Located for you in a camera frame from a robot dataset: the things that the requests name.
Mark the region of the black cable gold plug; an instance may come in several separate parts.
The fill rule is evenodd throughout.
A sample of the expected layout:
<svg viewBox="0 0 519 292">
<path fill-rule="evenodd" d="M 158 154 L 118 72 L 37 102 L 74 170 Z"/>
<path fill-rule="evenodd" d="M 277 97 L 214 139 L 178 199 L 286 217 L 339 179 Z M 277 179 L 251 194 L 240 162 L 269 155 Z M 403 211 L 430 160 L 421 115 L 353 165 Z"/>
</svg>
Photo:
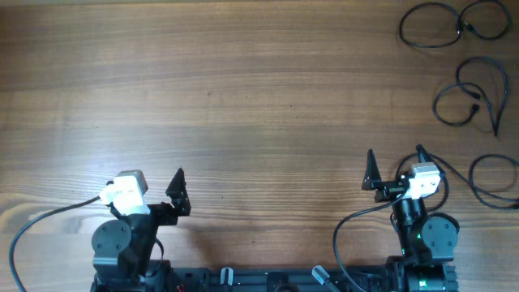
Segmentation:
<svg viewBox="0 0 519 292">
<path fill-rule="evenodd" d="M 475 19 L 481 9 L 497 13 L 494 30 L 485 30 Z M 465 33 L 483 41 L 496 41 L 512 28 L 513 18 L 507 5 L 498 0 L 478 0 L 457 8 L 445 2 L 428 1 L 411 7 L 397 26 L 399 39 L 419 49 L 440 49 L 457 43 Z"/>
</svg>

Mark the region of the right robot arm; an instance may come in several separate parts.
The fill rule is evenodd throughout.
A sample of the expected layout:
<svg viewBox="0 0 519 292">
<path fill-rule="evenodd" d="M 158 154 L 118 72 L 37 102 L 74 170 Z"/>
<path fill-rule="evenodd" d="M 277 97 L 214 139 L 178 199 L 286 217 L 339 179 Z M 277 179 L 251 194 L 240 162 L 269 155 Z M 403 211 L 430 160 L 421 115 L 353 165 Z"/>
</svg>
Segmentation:
<svg viewBox="0 0 519 292">
<path fill-rule="evenodd" d="M 370 291 L 458 291 L 454 260 L 460 226 L 445 213 L 430 213 L 424 200 L 438 191 L 444 171 L 422 145 L 418 162 L 400 178 L 384 181 L 372 150 L 367 152 L 364 191 L 375 192 L 375 202 L 390 203 L 402 255 L 388 257 L 381 278 Z"/>
</svg>

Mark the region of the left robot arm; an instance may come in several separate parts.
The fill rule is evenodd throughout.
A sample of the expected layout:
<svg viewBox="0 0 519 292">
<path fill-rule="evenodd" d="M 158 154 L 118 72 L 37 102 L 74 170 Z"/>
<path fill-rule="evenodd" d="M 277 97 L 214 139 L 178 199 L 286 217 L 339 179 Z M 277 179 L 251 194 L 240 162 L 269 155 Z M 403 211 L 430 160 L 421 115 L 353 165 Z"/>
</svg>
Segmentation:
<svg viewBox="0 0 519 292">
<path fill-rule="evenodd" d="M 184 291 L 185 285 L 168 260 L 151 258 L 164 249 L 157 238 L 161 226 L 178 224 L 191 212 L 185 174 L 178 169 L 165 194 L 169 202 L 146 204 L 148 184 L 141 170 L 120 172 L 101 191 L 101 202 L 115 216 L 92 236 L 92 291 Z"/>
</svg>

